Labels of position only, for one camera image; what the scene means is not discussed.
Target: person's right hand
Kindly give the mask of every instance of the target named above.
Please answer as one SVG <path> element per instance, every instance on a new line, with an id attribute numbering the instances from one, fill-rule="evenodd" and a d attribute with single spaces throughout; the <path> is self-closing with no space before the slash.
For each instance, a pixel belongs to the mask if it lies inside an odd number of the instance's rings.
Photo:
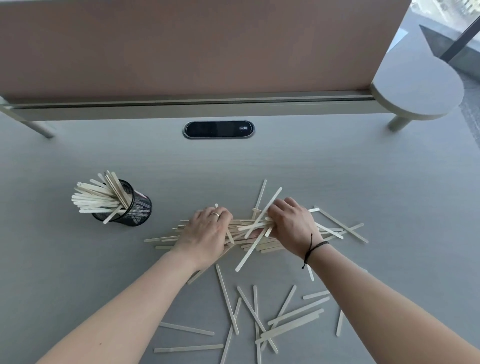
<path id="1" fill-rule="evenodd" d="M 305 258 L 309 249 L 311 234 L 312 246 L 323 241 L 312 214 L 291 197 L 276 199 L 268 209 L 268 215 L 276 224 L 271 235 L 301 259 Z"/>

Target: black string bracelet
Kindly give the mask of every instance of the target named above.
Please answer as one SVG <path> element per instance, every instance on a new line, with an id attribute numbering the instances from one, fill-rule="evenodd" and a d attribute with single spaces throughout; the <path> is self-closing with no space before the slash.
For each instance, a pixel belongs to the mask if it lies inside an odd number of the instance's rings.
<path id="1" fill-rule="evenodd" d="M 302 269 L 304 269 L 305 266 L 308 264 L 308 258 L 310 257 L 310 254 L 312 254 L 312 252 L 313 252 L 316 248 L 320 248 L 322 245 L 329 244 L 329 242 L 321 242 L 321 243 L 318 243 L 318 244 L 315 245 L 313 248 L 312 248 L 312 244 L 313 244 L 313 234 L 310 234 L 310 246 L 309 246 L 309 248 L 308 248 L 307 254 L 305 254 L 305 260 L 303 261 L 303 267 L 302 267 Z"/>

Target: forearm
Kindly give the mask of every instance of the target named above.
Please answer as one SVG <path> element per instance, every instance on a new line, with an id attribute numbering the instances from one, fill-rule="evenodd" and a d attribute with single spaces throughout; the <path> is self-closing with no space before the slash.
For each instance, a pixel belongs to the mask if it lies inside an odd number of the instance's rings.
<path id="1" fill-rule="evenodd" d="M 138 363 L 165 312 L 192 273 L 191 262 L 180 252 L 164 254 L 38 363 Z"/>
<path id="2" fill-rule="evenodd" d="M 332 246 L 314 250 L 309 264 L 378 364 L 480 362 L 475 347 Z"/>

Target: person's left hand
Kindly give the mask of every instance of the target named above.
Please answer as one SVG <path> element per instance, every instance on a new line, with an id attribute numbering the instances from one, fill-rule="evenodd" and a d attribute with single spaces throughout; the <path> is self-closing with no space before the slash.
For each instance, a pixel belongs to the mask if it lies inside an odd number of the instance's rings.
<path id="1" fill-rule="evenodd" d="M 225 235 L 232 218 L 232 214 L 224 207 L 198 210 L 188 221 L 171 251 L 185 254 L 195 270 L 208 268 L 223 252 Z"/>

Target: gray desk surface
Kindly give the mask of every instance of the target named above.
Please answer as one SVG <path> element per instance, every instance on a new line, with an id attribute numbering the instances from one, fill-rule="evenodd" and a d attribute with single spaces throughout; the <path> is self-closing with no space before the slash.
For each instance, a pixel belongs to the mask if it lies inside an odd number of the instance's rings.
<path id="1" fill-rule="evenodd" d="M 214 203 L 248 216 L 263 178 L 265 197 L 283 186 L 282 197 L 318 204 L 347 224 L 365 223 L 359 231 L 369 245 L 347 237 L 335 246 L 480 347 L 480 153 L 457 110 L 432 121 L 435 128 L 419 122 L 396 135 L 385 130 L 389 118 L 250 118 L 255 136 L 229 141 L 187 140 L 182 119 L 59 122 L 52 140 L 2 119 L 0 362 L 35 361 L 148 269 L 162 252 L 143 239 L 168 234 L 179 219 Z M 152 198 L 144 225 L 103 226 L 76 212 L 73 186 L 105 168 Z M 235 273 L 242 254 L 220 261 L 228 292 L 235 302 L 240 285 L 251 299 L 257 284 L 264 322 L 292 284 L 299 288 L 291 309 L 324 288 L 285 252 L 253 254 Z M 277 338 L 280 355 L 266 349 L 264 363 L 372 363 L 348 322 L 335 336 L 336 303 L 324 308 L 319 320 Z M 225 341 L 229 320 L 215 271 L 185 286 L 164 320 L 216 334 L 160 328 L 143 364 L 219 362 L 221 351 L 152 353 Z M 239 323 L 228 363 L 253 363 L 254 326 L 245 307 Z"/>

